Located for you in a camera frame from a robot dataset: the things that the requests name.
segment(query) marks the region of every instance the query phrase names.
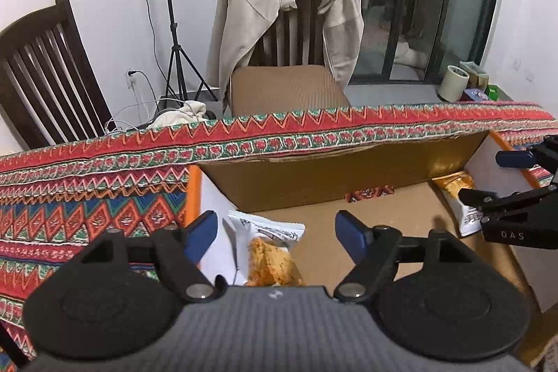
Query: white cloth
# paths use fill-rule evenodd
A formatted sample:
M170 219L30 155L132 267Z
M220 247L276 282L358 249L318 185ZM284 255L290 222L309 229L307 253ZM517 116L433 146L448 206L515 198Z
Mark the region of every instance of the white cloth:
M185 101L183 107L161 114L147 129L205 122L207 119L203 118L204 114L205 103L201 101Z
M279 10L296 9L295 0L217 0L206 75L225 99L233 70L246 66L254 45L273 24ZM345 87L361 47L364 20L361 0L322 0L324 61L335 80Z

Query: cardboard box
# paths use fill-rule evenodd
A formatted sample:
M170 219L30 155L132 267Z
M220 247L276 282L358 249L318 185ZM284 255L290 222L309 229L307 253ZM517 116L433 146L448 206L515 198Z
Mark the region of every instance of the cardboard box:
M481 132L335 152L202 163L190 170L186 222L208 209L226 219L228 209L238 208L273 221L303 223L306 232L292 256L308 285L325 286L331 294L354 266L335 238L339 210L350 211L368 226L393 226L406 236L425 237L439 227L458 235L447 204L428 180L466 169L476 188L500 196L538 186L529 172L496 164L496 152L508 147L497 134ZM395 193L353 203L344 200L348 192L382 185L394 186ZM210 278L204 260L227 263L227 273L234 263L234 240L226 232L227 223L219 229L218 240L200 264ZM553 279L558 252L487 243L481 233L462 241L528 296L532 326L519 355L527 364L537 361L558 332L558 313L551 308L558 301L558 284ZM397 277L420 268L421 264L402 264Z

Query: cardboard box flap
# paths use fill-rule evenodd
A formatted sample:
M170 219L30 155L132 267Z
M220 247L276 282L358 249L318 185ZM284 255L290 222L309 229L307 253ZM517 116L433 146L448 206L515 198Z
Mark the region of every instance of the cardboard box flap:
M228 161L200 167L238 209L256 212L342 199L382 185L407 186L464 168L487 132L379 144L280 161Z

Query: metal screw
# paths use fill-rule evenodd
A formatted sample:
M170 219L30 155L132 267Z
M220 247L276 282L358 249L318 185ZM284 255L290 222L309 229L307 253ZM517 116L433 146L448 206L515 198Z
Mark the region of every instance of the metal screw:
M208 284L192 284L186 289L186 295L191 298L204 299L211 296L213 287Z
M344 297L358 298L366 293L366 288L357 282L347 282L339 286L339 293Z

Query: patterned tablecloth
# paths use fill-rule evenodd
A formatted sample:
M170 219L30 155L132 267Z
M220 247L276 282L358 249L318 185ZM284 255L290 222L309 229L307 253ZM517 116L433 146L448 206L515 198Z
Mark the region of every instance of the patterned tablecloth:
M0 320L34 354L21 320L25 298L108 227L145 236L180 219L186 164L484 130L522 148L558 134L558 121L509 102L354 107L116 133L0 157ZM543 184L549 178L532 172ZM0 354L0 369L12 368Z

